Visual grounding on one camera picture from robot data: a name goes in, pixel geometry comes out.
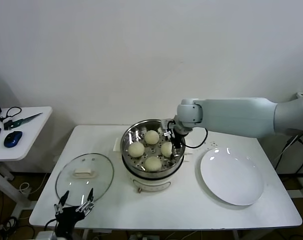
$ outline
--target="glass lid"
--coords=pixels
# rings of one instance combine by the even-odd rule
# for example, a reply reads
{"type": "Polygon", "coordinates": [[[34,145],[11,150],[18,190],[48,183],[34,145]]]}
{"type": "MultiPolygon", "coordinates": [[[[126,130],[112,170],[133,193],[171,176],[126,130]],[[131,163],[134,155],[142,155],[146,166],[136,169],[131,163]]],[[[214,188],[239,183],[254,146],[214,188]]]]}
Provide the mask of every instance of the glass lid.
{"type": "Polygon", "coordinates": [[[109,189],[114,178],[114,167],[108,157],[99,153],[80,155],[60,171],[56,179],[56,194],[60,199],[67,191],[67,205],[79,206],[87,201],[93,188],[94,202],[109,189]]]}

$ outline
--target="computer mouse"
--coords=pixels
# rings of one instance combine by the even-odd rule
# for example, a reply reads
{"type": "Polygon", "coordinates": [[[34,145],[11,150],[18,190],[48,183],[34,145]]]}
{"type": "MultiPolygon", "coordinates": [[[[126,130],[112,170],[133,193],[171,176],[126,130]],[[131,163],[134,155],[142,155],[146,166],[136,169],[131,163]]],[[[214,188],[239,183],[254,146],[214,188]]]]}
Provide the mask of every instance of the computer mouse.
{"type": "Polygon", "coordinates": [[[19,140],[21,139],[22,135],[23,135],[22,131],[13,131],[9,133],[5,137],[5,140],[3,141],[3,145],[6,148],[15,147],[18,144],[19,140]]]}

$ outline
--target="steamed bun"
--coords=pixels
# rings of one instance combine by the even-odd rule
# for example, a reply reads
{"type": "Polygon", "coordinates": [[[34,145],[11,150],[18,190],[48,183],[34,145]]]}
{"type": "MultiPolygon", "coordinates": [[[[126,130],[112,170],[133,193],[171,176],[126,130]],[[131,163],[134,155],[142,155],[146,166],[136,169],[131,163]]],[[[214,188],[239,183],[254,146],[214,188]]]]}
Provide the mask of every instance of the steamed bun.
{"type": "Polygon", "coordinates": [[[146,132],[144,140],[147,144],[155,145],[160,140],[160,136],[154,130],[149,130],[146,132]]]}
{"type": "Polygon", "coordinates": [[[128,154],[133,158],[141,157],[145,152],[145,147],[140,142],[134,142],[128,147],[128,154]]]}
{"type": "Polygon", "coordinates": [[[170,158],[172,155],[172,143],[171,142],[165,142],[163,145],[161,145],[161,154],[166,157],[170,158]]]}
{"type": "Polygon", "coordinates": [[[151,156],[147,158],[144,165],[145,165],[145,169],[148,172],[157,172],[162,168],[162,162],[156,156],[151,156]]]}

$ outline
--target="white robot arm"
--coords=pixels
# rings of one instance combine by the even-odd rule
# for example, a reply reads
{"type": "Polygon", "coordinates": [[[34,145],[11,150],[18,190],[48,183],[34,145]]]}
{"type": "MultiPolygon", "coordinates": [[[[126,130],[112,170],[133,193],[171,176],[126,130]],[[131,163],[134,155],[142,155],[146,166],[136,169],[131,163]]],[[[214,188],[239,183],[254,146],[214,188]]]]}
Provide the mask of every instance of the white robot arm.
{"type": "Polygon", "coordinates": [[[181,136],[196,127],[250,138],[297,135],[303,133],[303,97],[284,103],[261,97],[184,99],[173,121],[163,120],[163,127],[168,129],[170,122],[181,136]]]}

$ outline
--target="white table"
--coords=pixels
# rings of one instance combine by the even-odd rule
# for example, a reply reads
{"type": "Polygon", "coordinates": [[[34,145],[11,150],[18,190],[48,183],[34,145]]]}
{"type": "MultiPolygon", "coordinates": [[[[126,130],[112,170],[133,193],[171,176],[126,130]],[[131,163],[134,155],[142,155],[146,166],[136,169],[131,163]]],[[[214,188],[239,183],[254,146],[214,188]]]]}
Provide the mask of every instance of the white table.
{"type": "MultiPolygon", "coordinates": [[[[13,121],[24,119],[38,113],[42,114],[30,122],[22,124],[12,130],[4,130],[4,125],[0,122],[0,173],[4,176],[0,175],[0,191],[17,203],[13,214],[14,216],[20,214],[22,207],[31,207],[32,202],[7,181],[12,180],[14,176],[7,170],[2,162],[19,161],[23,159],[33,146],[37,136],[53,111],[50,106],[22,107],[21,109],[21,113],[12,118],[13,121]],[[4,139],[13,131],[22,131],[22,137],[16,146],[7,148],[4,146],[4,139]]],[[[2,109],[0,116],[6,116],[7,110],[8,108],[2,109]]]]}
{"type": "MultiPolygon", "coordinates": [[[[185,156],[186,162],[175,173],[172,185],[161,192],[137,193],[121,161],[113,151],[116,138],[129,126],[80,125],[73,130],[41,196],[29,218],[32,225],[44,226],[55,216],[56,178],[73,158],[86,153],[101,153],[114,166],[114,179],[106,194],[76,228],[105,230],[222,230],[293,227],[302,218],[278,178],[257,139],[210,132],[206,145],[185,156]],[[239,149],[260,169],[265,188],[251,206],[235,206],[213,195],[203,182],[199,166],[208,149],[239,149]]],[[[195,129],[187,138],[195,145],[204,137],[195,129]]]]}

